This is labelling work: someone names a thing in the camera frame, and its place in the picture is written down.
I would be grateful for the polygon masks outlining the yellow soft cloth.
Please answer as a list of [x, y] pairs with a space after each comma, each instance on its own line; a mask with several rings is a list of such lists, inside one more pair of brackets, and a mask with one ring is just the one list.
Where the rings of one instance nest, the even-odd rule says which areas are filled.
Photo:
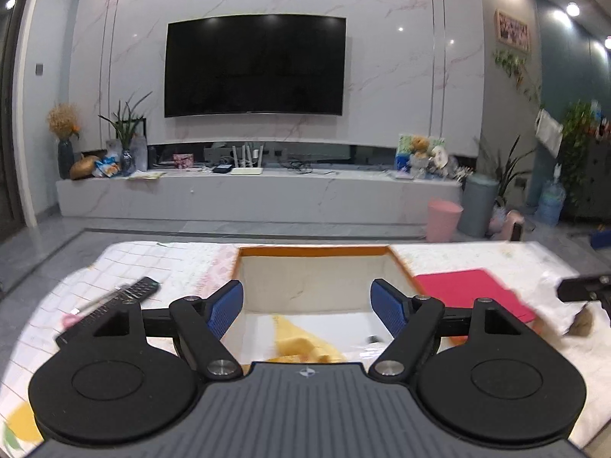
[[282, 315], [273, 317], [275, 323], [275, 356], [272, 363], [336, 364], [347, 358], [330, 343], [292, 324]]

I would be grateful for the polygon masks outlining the red gift box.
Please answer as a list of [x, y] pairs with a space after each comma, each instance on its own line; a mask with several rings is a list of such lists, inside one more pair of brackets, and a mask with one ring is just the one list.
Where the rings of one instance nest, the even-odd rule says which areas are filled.
[[519, 297], [483, 269], [420, 274], [415, 277], [422, 290], [446, 307], [471, 308], [476, 299], [489, 298], [519, 318], [532, 324], [537, 315]]

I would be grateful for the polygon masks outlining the black remote control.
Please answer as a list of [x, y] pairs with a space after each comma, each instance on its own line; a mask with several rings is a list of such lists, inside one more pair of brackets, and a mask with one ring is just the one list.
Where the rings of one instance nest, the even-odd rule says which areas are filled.
[[102, 318], [104, 315], [118, 307], [128, 304], [140, 304], [149, 299], [151, 296], [155, 295], [159, 290], [160, 283], [148, 276], [142, 277], [138, 281], [128, 284], [113, 306], [110, 306], [105, 311], [95, 311], [93, 315], [87, 316], [87, 318], [84, 318], [83, 321], [80, 321], [77, 323], [77, 325], [74, 325], [68, 330], [63, 330], [60, 334], [58, 334], [55, 337], [56, 345], [59, 348], [67, 345], [67, 343], [69, 343], [70, 340], [72, 340], [74, 336], [79, 333], [81, 328], [95, 323], [95, 321], [97, 321], [99, 318]]

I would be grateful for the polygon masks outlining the dark side cabinet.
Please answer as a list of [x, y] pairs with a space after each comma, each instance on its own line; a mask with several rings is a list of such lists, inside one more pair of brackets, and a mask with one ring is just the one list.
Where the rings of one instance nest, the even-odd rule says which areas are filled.
[[591, 141], [581, 184], [575, 193], [578, 219], [610, 219], [610, 142]]

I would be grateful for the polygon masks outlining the blue water jug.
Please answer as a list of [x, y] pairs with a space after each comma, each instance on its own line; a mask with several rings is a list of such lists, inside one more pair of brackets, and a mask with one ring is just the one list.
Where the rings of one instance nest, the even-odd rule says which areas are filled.
[[541, 190], [535, 219], [543, 222], [546, 226], [557, 226], [561, 211], [563, 211], [564, 201], [566, 200], [566, 190], [561, 184], [561, 166], [554, 166], [553, 177], [547, 181]]

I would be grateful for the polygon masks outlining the pink space heater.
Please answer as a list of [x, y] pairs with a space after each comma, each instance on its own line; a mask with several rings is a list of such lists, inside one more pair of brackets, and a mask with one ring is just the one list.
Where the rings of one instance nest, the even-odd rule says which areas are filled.
[[489, 233], [493, 240], [521, 241], [524, 224], [524, 216], [517, 210], [506, 211], [505, 208], [495, 208], [489, 224]]

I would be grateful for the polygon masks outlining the orange storage box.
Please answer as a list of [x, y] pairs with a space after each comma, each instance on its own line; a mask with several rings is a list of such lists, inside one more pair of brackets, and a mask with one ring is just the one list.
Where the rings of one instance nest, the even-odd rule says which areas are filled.
[[369, 367], [393, 339], [371, 308], [372, 282], [382, 278], [408, 297], [423, 292], [388, 246], [242, 247], [233, 277], [243, 286], [243, 308], [223, 342], [243, 365], [279, 356], [281, 315]]

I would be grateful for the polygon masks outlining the pink waste bin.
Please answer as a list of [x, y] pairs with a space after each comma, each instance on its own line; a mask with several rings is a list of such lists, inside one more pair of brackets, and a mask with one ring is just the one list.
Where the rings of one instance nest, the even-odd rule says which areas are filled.
[[451, 241], [463, 213], [459, 204], [444, 200], [431, 200], [428, 204], [426, 240], [429, 243]]

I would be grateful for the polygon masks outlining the green floor plant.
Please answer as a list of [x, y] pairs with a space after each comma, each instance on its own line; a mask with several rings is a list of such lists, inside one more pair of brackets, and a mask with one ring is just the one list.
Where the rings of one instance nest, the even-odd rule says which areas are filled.
[[530, 149], [522, 154], [517, 153], [521, 137], [521, 134], [516, 136], [509, 152], [505, 155], [502, 155], [500, 149], [494, 151], [483, 135], [477, 141], [486, 174], [497, 182], [497, 195], [495, 197], [497, 207], [505, 207], [508, 204], [508, 194], [512, 184], [518, 179], [526, 180], [533, 173], [533, 169], [519, 168], [519, 164], [535, 152], [535, 149]]

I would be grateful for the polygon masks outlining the grey pedal trash can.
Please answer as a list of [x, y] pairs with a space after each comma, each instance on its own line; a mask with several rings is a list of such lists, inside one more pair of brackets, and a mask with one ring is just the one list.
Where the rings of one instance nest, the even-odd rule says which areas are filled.
[[473, 238], [486, 235], [498, 196], [497, 180], [481, 174], [471, 174], [464, 184], [463, 212], [458, 231]]

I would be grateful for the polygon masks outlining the hanging white paper calendar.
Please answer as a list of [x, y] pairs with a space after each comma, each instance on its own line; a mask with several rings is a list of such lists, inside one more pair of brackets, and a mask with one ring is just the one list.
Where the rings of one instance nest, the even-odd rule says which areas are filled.
[[537, 113], [534, 124], [535, 137], [556, 158], [563, 141], [563, 126], [545, 109]]

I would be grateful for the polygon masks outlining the teddy bear on cabinet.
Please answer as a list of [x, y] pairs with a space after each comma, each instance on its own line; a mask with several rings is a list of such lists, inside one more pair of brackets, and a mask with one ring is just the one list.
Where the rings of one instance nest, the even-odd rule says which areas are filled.
[[427, 137], [415, 135], [410, 142], [410, 175], [414, 179], [425, 178], [429, 166], [430, 141]]

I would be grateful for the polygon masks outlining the green plant in glass vase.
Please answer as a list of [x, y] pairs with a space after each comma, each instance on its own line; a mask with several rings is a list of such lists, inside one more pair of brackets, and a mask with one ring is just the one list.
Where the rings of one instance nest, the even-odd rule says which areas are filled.
[[152, 94], [151, 91], [146, 93], [140, 99], [132, 102], [132, 97], [125, 102], [119, 100], [117, 109], [110, 116], [99, 115], [99, 119], [109, 123], [119, 141], [121, 149], [119, 153], [119, 167], [122, 176], [131, 176], [136, 170], [135, 157], [131, 153], [131, 141], [137, 133], [138, 127], [145, 121], [145, 116], [137, 112], [138, 107], [142, 102]]

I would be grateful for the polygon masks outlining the dried flowers in dark vase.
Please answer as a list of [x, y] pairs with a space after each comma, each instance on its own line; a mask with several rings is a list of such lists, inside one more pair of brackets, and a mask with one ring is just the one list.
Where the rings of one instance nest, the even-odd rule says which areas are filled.
[[79, 117], [70, 103], [60, 103], [48, 112], [48, 128], [57, 137], [58, 172], [62, 180], [70, 177], [74, 164], [74, 148], [71, 139], [80, 137]]

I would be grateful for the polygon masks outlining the black wall television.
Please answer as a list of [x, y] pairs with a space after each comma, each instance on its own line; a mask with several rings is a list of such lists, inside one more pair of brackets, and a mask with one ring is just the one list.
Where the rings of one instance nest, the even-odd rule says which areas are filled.
[[167, 118], [343, 113], [347, 22], [291, 13], [170, 23]]

